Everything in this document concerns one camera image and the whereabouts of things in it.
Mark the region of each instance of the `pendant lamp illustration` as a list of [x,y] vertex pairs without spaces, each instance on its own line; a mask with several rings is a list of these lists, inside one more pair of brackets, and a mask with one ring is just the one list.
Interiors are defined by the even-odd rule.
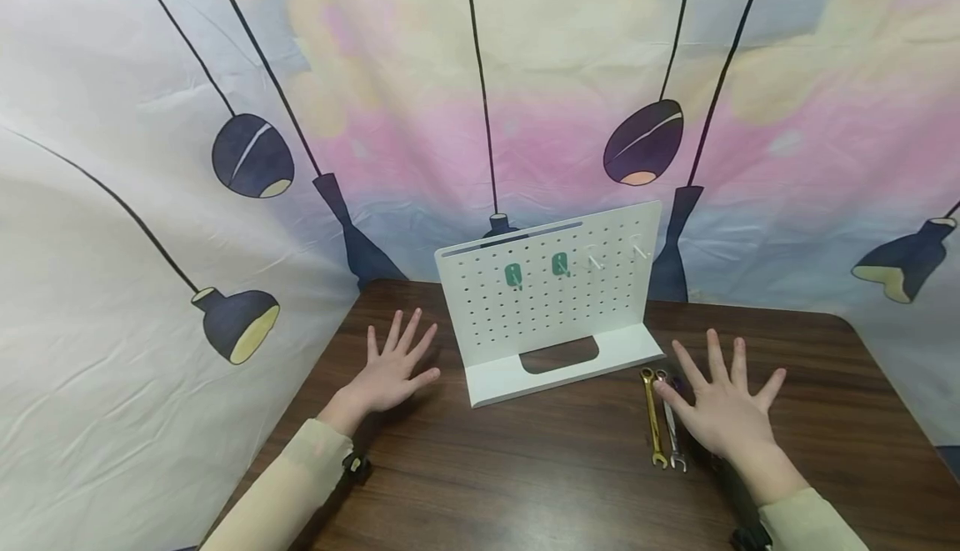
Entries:
[[696,207],[700,196],[703,193],[702,186],[694,186],[693,179],[696,177],[697,168],[700,166],[700,158],[703,155],[703,146],[707,142],[710,123],[713,122],[713,113],[718,106],[720,91],[727,79],[727,72],[733,63],[733,56],[737,54],[740,46],[740,38],[743,37],[743,29],[747,25],[747,18],[750,16],[750,10],[753,8],[753,0],[747,0],[747,5],[740,16],[740,22],[737,25],[737,32],[733,34],[730,53],[727,53],[727,60],[720,70],[720,78],[717,80],[716,88],[713,90],[713,99],[710,101],[707,110],[706,120],[703,121],[703,130],[700,133],[700,143],[697,145],[697,153],[693,158],[693,165],[690,167],[690,176],[687,179],[687,186],[682,186],[674,193],[673,210],[670,212],[670,222],[667,225],[666,241],[663,245],[661,254],[657,256],[651,266],[649,297],[665,301],[688,301],[687,291],[687,272],[683,268],[683,256],[680,253],[680,236],[683,229],[687,226],[687,221],[693,209]]
[[216,349],[217,353],[220,353],[223,359],[237,366],[251,358],[260,347],[260,343],[263,343],[267,334],[270,333],[280,313],[280,305],[272,294],[263,291],[246,291],[225,297],[213,287],[201,290],[177,265],[177,262],[160,243],[157,236],[137,215],[137,212],[133,211],[133,208],[124,199],[120,198],[113,189],[103,183],[100,178],[96,178],[92,173],[84,170],[83,167],[71,159],[57,153],[54,149],[47,148],[20,133],[14,133],[12,130],[8,131],[32,143],[32,145],[42,148],[52,157],[63,161],[63,163],[82,173],[84,177],[87,177],[106,192],[110,198],[113,198],[113,201],[118,203],[122,210],[126,211],[127,215],[143,230],[147,239],[150,239],[152,245],[157,248],[170,268],[183,280],[184,284],[190,287],[193,292],[193,298],[190,301],[197,309],[203,311],[203,332],[206,333],[207,341]]
[[927,220],[915,234],[884,243],[863,256],[853,267],[854,277],[883,285],[883,293],[897,303],[913,303],[923,284],[947,258],[943,240],[958,223],[953,214],[960,202],[941,218]]
[[[313,149],[311,149],[301,128],[301,123],[297,120],[297,115],[291,108],[290,102],[283,91],[283,86],[280,85],[276,73],[273,72],[270,61],[267,60],[259,41],[254,37],[253,29],[248,24],[238,1],[228,1],[242,29],[247,34],[247,38],[250,39],[253,50],[257,52],[264,71],[270,77],[273,88],[277,90],[280,102],[282,102],[286,114],[290,117],[304,152],[317,174],[317,177],[313,180],[314,187],[324,201],[330,205],[331,211],[343,226],[343,242],[347,248],[347,265],[350,272],[353,272],[357,277],[358,287],[363,290],[371,280],[377,278],[406,280],[403,272],[400,272],[397,265],[393,264],[390,257],[353,224],[347,204],[343,201],[336,176],[333,173],[323,173],[320,165],[317,164]],[[230,119],[220,129],[220,133],[217,134],[213,142],[211,159],[217,179],[223,186],[244,197],[270,198],[286,191],[294,179],[294,160],[291,157],[290,147],[283,140],[283,136],[271,123],[259,116],[250,113],[235,113],[233,108],[230,107],[227,95],[223,94],[213,75],[211,75],[207,64],[203,62],[200,53],[186,37],[183,29],[179,27],[176,18],[166,7],[166,3],[163,0],[157,0],[157,2],[189,47],[190,52],[193,53],[197,62],[200,63],[207,79],[220,95],[223,104],[226,105],[230,113]]]
[[615,183],[642,186],[661,177],[670,167],[683,139],[683,110],[680,103],[664,98],[673,60],[680,44],[687,0],[680,2],[680,16],[674,33],[670,60],[663,77],[661,96],[627,118],[613,130],[602,154],[604,170]]
[[[499,236],[500,234],[516,233],[519,228],[510,225],[510,218],[507,214],[500,213],[500,203],[497,196],[497,171],[493,169],[493,139],[490,133],[490,108],[487,105],[487,79],[483,73],[483,57],[480,54],[480,35],[478,33],[478,13],[473,5],[473,0],[467,0],[470,7],[470,27],[473,30],[473,50],[477,56],[477,70],[480,72],[480,94],[482,96],[482,119],[487,128],[487,158],[490,160],[490,186],[493,195],[493,215],[490,217],[490,231],[483,235],[485,238]],[[509,243],[518,239],[525,238],[526,235],[516,238],[490,243],[490,245],[499,245],[500,243]]]
[[197,59],[207,80],[217,91],[230,119],[213,142],[213,171],[228,189],[251,198],[276,197],[294,181],[294,159],[283,136],[266,120],[250,113],[238,114],[217,84],[200,53],[163,0],[157,0],[167,19]]

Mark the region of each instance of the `white pegboard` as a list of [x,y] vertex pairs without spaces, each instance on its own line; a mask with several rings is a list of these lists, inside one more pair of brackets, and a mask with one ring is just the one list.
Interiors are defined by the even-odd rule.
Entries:
[[[661,211],[659,202],[642,203],[438,249],[437,268],[474,406],[659,355],[656,344],[656,350],[650,347],[643,312]],[[596,360],[556,373],[513,374],[510,386],[523,387],[517,391],[501,386],[519,366],[519,354],[587,336],[601,347]],[[478,384],[481,373],[500,384]],[[497,398],[482,398],[486,394],[478,388],[490,388]]]

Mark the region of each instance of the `combination wrench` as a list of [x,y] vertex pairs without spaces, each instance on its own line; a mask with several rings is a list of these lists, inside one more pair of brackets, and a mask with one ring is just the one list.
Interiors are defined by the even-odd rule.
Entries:
[[654,370],[650,368],[640,369],[640,377],[643,378],[643,388],[647,394],[647,414],[650,418],[650,436],[654,441],[654,455],[652,461],[654,465],[660,463],[663,469],[666,469],[666,457],[663,456],[661,445],[659,445],[659,424],[657,423],[657,406],[654,405]]
[[[657,380],[670,386],[668,376],[662,369],[657,370]],[[680,452],[680,443],[677,442],[677,424],[673,420],[673,410],[671,410],[669,403],[663,404],[663,416],[666,418],[666,427],[670,433],[670,468],[677,469],[677,463],[680,463],[683,467],[683,473],[686,474],[687,458],[683,457],[683,453]]]

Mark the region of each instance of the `lamp shade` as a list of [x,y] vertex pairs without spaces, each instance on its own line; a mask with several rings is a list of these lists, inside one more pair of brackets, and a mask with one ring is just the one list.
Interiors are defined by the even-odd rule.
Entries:
[[235,115],[213,141],[213,171],[244,197],[276,197],[294,180],[294,159],[283,136],[250,113]]
[[[499,236],[506,233],[516,233],[519,228],[514,228],[510,225],[510,218],[507,217],[505,213],[494,213],[490,217],[490,231],[487,234],[484,234],[483,237],[490,238],[491,236]],[[502,245],[502,243],[509,243],[511,241],[518,241],[520,239],[526,238],[527,235],[523,234],[515,238],[506,239],[503,241],[497,241],[495,243],[485,243],[481,245],[481,248],[492,247],[494,245]]]
[[947,256],[943,239],[958,227],[953,218],[927,220],[916,234],[884,243],[853,267],[854,277],[878,282],[897,303],[913,303],[924,282]]
[[280,305],[270,293],[246,291],[223,297],[213,287],[190,299],[203,316],[207,341],[227,361],[240,365],[253,355],[277,322]]
[[673,195],[673,210],[670,223],[666,227],[666,240],[661,254],[650,267],[650,288],[648,297],[661,301],[686,303],[687,272],[683,269],[683,257],[680,254],[680,235],[687,226],[690,213],[700,201],[703,186],[681,186]]
[[343,193],[340,192],[340,184],[337,183],[333,173],[324,173],[323,176],[314,178],[313,185],[343,226],[343,245],[347,247],[347,265],[350,272],[356,275],[357,286],[361,291],[378,278],[408,279],[380,247],[374,245],[367,235],[353,225],[347,203],[343,201]]
[[652,183],[670,167],[682,136],[680,103],[664,98],[640,109],[613,130],[602,154],[602,165],[615,183]]

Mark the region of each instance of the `finger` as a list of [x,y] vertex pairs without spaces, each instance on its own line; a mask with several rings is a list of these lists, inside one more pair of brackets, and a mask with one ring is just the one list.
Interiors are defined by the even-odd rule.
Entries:
[[777,398],[777,393],[779,389],[783,386],[783,380],[786,379],[786,369],[778,368],[775,370],[774,374],[770,376],[770,380],[767,380],[766,384],[763,385],[763,388],[760,388],[760,392],[757,393],[754,399],[757,400],[757,403],[764,412],[770,409],[770,406],[774,404],[774,399]]
[[681,397],[680,393],[674,391],[668,383],[661,381],[654,383],[654,391],[657,392],[659,398],[663,399],[665,404],[670,406],[670,409],[680,417],[684,424],[688,423],[688,419],[693,413],[693,407],[690,407],[690,404]]
[[417,334],[417,324],[419,324],[419,317],[421,317],[422,311],[414,311],[414,315],[410,318],[410,323],[407,323],[407,329],[403,331],[403,336],[400,337],[400,342],[397,343],[397,351],[399,353],[406,353],[407,349],[410,348],[410,343],[414,340],[414,335]]
[[673,352],[677,355],[677,361],[680,362],[680,367],[683,369],[683,373],[687,375],[687,381],[693,387],[694,392],[706,388],[708,386],[707,379],[703,378],[700,368],[697,368],[697,365],[693,362],[693,357],[690,357],[687,349],[680,344],[680,341],[673,342]]
[[373,325],[367,326],[367,363],[372,362],[374,359],[380,356],[380,351],[377,349],[377,330],[373,328]]
[[718,331],[710,328],[707,331],[707,357],[710,363],[710,381],[714,384],[730,382],[727,374],[727,365],[723,363],[723,351],[720,349]]
[[431,382],[436,382],[437,378],[440,378],[440,368],[430,368],[422,374],[412,377],[410,380],[407,380],[407,397],[409,395],[416,393],[419,389],[429,385]]
[[738,391],[750,394],[747,388],[747,342],[737,337],[733,341],[733,366],[730,368],[730,381]]
[[434,324],[423,333],[423,338],[421,342],[417,343],[417,347],[413,348],[409,354],[407,354],[407,361],[410,363],[410,367],[417,365],[417,362],[422,359],[423,354],[426,353],[426,349],[430,347],[430,343],[433,342],[433,335],[437,334],[437,325]]
[[397,337],[400,336],[400,323],[403,322],[403,311],[399,309],[393,314],[393,323],[390,324],[390,334],[387,335],[387,342],[383,344],[383,352],[391,353],[393,348],[397,347]]

